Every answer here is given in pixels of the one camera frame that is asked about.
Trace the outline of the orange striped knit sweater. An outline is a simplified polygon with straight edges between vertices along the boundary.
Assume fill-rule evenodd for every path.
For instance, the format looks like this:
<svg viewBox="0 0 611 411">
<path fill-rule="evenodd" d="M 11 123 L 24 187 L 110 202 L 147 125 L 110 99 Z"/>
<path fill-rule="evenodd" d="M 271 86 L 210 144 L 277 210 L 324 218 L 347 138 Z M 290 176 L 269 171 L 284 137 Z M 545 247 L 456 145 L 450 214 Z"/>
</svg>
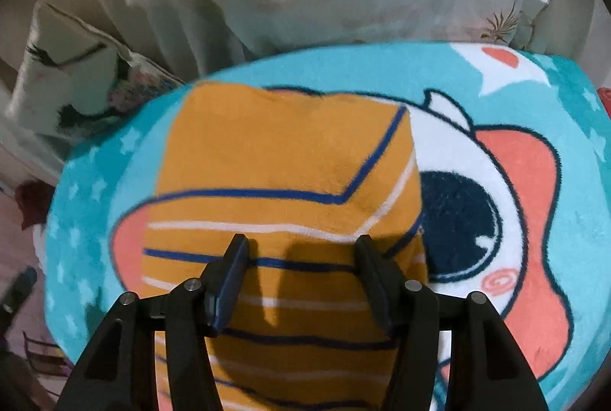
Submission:
<svg viewBox="0 0 611 411">
<path fill-rule="evenodd" d="M 370 236 L 425 281 L 419 171 L 401 105 L 205 83 L 171 125 L 145 209 L 147 294 L 196 276 L 243 234 L 250 264 L 208 344 L 227 410 L 374 410 L 396 353 L 356 278 Z"/>
</svg>

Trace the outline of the dark red cap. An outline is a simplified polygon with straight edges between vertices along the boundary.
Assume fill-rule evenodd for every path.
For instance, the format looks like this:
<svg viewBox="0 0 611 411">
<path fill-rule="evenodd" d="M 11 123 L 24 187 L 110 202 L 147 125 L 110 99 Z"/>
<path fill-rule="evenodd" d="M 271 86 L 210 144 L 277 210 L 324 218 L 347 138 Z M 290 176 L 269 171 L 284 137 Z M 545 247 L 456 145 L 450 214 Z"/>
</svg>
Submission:
<svg viewBox="0 0 611 411">
<path fill-rule="evenodd" d="M 16 188 L 15 200 L 22 214 L 23 230 L 47 223 L 54 193 L 55 188 L 42 181 L 24 182 Z"/>
</svg>

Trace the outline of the turquoise star cartoon blanket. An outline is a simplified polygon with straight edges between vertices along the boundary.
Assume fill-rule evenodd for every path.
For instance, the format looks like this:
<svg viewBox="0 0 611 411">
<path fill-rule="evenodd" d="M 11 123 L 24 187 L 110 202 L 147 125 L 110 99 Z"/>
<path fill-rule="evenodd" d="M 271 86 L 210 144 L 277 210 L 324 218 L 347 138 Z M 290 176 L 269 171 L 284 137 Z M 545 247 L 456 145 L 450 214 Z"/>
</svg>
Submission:
<svg viewBox="0 0 611 411">
<path fill-rule="evenodd" d="M 356 95 L 404 106 L 420 181 L 425 281 L 480 291 L 552 410 L 610 349 L 610 119 L 572 61 L 504 46 L 395 43 L 304 50 L 215 73 L 76 147 L 48 215 L 45 322 L 71 359 L 125 291 L 147 294 L 145 209 L 171 125 L 205 83 Z"/>
</svg>

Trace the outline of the white crane print pillow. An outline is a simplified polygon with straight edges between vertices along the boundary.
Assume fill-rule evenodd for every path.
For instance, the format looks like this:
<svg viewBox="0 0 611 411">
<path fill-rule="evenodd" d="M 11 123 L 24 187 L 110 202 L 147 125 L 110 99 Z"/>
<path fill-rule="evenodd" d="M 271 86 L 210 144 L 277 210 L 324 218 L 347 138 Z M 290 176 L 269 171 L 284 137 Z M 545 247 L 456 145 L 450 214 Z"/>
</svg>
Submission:
<svg viewBox="0 0 611 411">
<path fill-rule="evenodd" d="M 110 35 L 38 2 L 5 114 L 36 134 L 77 142 L 181 86 Z"/>
</svg>

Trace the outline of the red cloth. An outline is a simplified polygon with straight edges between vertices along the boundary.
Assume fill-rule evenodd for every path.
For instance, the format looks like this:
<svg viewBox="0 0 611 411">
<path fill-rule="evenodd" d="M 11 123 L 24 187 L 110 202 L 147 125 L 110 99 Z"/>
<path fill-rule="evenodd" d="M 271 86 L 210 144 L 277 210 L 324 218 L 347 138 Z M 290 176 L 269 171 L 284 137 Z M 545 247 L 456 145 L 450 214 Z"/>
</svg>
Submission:
<svg viewBox="0 0 611 411">
<path fill-rule="evenodd" d="M 609 87 L 601 87 L 596 92 L 598 97 L 600 97 L 602 105 L 605 107 L 607 115 L 611 116 L 611 90 Z"/>
</svg>

